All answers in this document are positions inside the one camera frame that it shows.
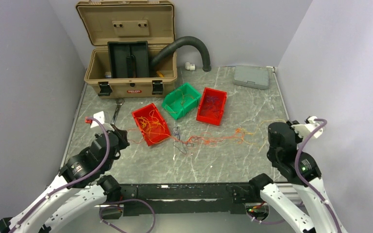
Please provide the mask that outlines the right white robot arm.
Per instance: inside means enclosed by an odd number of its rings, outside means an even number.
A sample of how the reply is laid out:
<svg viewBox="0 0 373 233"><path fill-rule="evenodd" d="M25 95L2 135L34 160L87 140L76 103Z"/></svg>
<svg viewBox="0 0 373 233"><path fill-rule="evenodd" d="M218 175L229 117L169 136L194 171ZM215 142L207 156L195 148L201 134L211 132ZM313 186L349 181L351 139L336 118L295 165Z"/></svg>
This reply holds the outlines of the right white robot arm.
<svg viewBox="0 0 373 233"><path fill-rule="evenodd" d="M266 174L249 181L248 195L253 201L265 201L296 233L345 233L324 187L315 159L303 149L307 142L323 133L327 120L310 116L298 121L273 122L268 126L267 158L292 185L306 211L281 193Z"/></svg>

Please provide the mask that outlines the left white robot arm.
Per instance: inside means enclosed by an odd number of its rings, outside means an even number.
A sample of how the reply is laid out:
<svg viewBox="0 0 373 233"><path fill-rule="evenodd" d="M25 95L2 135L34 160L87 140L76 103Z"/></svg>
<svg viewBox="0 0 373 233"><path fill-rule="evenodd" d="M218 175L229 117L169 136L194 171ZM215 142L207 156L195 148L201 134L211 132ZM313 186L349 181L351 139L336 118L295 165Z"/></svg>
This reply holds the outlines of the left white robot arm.
<svg viewBox="0 0 373 233"><path fill-rule="evenodd" d="M55 233L95 205L121 197L118 181L105 172L130 143L127 131L101 127L91 145L70 157L52 183L24 211L0 220L1 233Z"/></svg>

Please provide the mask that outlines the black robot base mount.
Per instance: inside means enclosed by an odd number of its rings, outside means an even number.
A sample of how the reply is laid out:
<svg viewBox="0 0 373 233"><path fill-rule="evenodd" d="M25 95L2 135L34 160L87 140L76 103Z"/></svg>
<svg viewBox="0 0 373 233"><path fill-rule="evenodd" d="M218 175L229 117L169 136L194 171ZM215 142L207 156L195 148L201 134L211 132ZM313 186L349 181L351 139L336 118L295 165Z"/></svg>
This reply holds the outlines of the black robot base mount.
<svg viewBox="0 0 373 233"><path fill-rule="evenodd" d="M218 213L245 214L262 203L256 188L238 183L120 184L117 194L102 205L120 205L123 216L149 214Z"/></svg>

